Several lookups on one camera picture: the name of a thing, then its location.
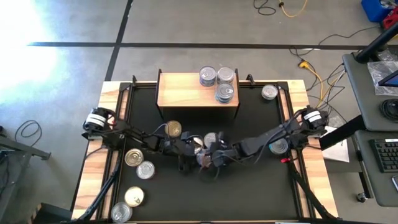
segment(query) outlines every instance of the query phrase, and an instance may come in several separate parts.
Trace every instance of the white paper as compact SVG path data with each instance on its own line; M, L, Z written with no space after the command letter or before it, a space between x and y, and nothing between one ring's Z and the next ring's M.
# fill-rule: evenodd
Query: white paper
M326 126L327 133L334 131L336 128ZM349 162L347 140L343 140L328 149L322 151L323 158L332 159L341 162Z

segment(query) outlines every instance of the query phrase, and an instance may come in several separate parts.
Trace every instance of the blue bin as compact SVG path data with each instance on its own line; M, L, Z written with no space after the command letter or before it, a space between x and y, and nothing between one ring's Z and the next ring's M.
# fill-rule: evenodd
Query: blue bin
M381 22L392 10L381 7L380 0L362 0L361 4L371 22Z

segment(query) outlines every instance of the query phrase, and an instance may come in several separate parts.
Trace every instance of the computer monitor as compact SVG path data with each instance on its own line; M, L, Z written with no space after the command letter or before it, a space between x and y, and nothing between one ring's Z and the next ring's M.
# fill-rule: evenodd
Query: computer monitor
M379 81L379 86L398 87L398 70Z

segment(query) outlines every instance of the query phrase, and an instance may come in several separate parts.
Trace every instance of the computer keyboard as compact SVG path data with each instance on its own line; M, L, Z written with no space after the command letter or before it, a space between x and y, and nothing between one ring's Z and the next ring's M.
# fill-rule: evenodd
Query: computer keyboard
M398 172L398 139L373 139L369 143L381 172Z

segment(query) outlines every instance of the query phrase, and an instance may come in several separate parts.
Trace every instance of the concrete floor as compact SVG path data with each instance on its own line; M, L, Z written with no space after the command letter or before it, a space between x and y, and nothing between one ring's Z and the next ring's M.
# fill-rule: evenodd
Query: concrete floor
M36 119L43 137L36 145L52 152L49 161L33 158L22 180L9 221L24 221L40 202L70 209L87 142L80 136L81 123L97 105L113 48L24 47L28 42L115 42L127 0L34 1L9 3L0 14L6 35L0 67L0 124L13 136L25 120ZM123 42L193 42L318 44L334 33L350 35L377 24L368 22L359 0L310 1L297 18L285 17L277 7L273 16L260 16L252 1L135 0ZM294 13L301 1L288 1ZM377 29L352 39L333 37L325 44L364 45ZM326 78L347 50L314 50L305 58ZM297 68L299 59L288 50L248 49L142 49L121 48L112 80L155 80L157 69L167 72L196 71L203 65L238 68L257 79L304 79L314 77ZM331 104L346 118L359 114L352 105L349 81ZM318 96L318 88L309 95ZM312 105L316 100L310 99ZM340 216L346 220L396 223L398 208L382 208L374 200L356 203L361 192L358 175L330 174Z

